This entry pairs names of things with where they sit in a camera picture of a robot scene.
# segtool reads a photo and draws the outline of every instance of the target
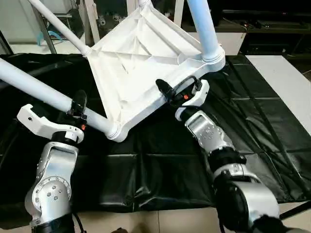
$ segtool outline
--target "black joint cover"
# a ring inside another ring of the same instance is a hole
[[[283,225],[280,219],[267,215],[255,220],[252,232],[255,232],[255,229],[259,230],[261,233],[285,233],[289,230],[289,228]]]
[[[64,215],[51,222],[32,228],[32,233],[74,233],[72,215]]]
[[[185,123],[193,114],[195,114],[198,111],[199,111],[198,108],[186,107],[186,109],[180,115],[181,121]]]
[[[246,158],[231,147],[213,151],[208,157],[212,172],[227,164],[246,164]]]
[[[55,132],[52,135],[51,141],[53,141],[53,142],[61,142],[61,143],[65,143],[65,144],[68,144],[68,145],[71,145],[71,146],[76,146],[77,145],[78,138],[77,138],[77,141],[73,141],[70,138],[66,138],[65,135],[66,135],[66,131]]]

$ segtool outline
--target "silver robot arm segment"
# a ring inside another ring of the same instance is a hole
[[[207,97],[208,82],[194,78],[193,89],[180,93],[163,80],[156,84],[172,107],[179,106],[175,118],[184,123],[207,157],[221,225],[236,232],[295,232],[278,219],[275,196],[247,169],[245,156],[235,150],[228,135],[200,108]]]
[[[69,124],[50,122],[30,104],[23,106],[17,115],[31,132],[51,140],[42,151],[35,183],[25,198],[34,233],[74,233],[70,179],[79,152],[77,145],[84,138],[85,104],[85,92],[77,92],[66,116],[65,122]]]

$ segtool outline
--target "black tarp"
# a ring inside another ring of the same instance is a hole
[[[83,89],[88,107],[104,115],[93,76],[80,55],[3,56],[11,64],[72,97]],[[228,56],[210,73],[204,111],[231,137],[247,166],[279,202],[310,200],[311,137],[244,56]],[[40,104],[55,121],[59,114],[14,87],[0,83],[0,227],[30,221],[24,197],[35,180],[47,139],[21,126],[22,105]],[[71,179],[76,211],[133,212],[214,205],[205,158],[174,112],[164,105],[115,143],[88,128]]]

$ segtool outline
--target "white pipe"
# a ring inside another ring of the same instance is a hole
[[[71,107],[71,99],[69,97],[1,58],[0,79],[62,112],[67,112]],[[87,115],[87,124],[103,132],[107,138],[118,142],[126,138],[127,132],[122,132],[120,136],[121,129],[117,123],[109,121],[88,108],[86,108],[85,114]]]
[[[219,58],[219,45],[207,0],[187,0],[202,45],[202,58],[213,62]]]
[[[90,47],[85,45],[71,30],[69,30],[40,0],[28,0],[44,17],[53,24],[73,45],[86,56]]]

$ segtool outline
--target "black cable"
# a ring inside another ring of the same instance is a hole
[[[199,80],[199,79],[197,79],[195,76],[193,76],[193,75],[190,75],[190,76],[188,76],[187,78],[185,78],[183,81],[181,81],[174,89],[175,89],[175,91],[177,91],[180,87],[181,87],[181,85],[183,85],[186,81],[188,81],[188,80],[190,80],[190,79],[193,79],[194,80],[194,85],[195,85],[195,89],[197,90],[197,91],[199,91],[200,89],[201,89],[201,86],[202,86],[202,83],[201,83],[201,81]]]
[[[73,214],[73,216],[76,218],[76,220],[78,222],[78,225],[79,225],[81,233],[86,233],[86,231],[83,229],[83,225],[82,225],[82,222],[81,222],[79,216],[76,213],[72,213],[72,214]]]
[[[221,233],[225,233],[224,225],[223,225],[223,223],[220,220],[219,220],[219,228],[220,228],[220,232]]]

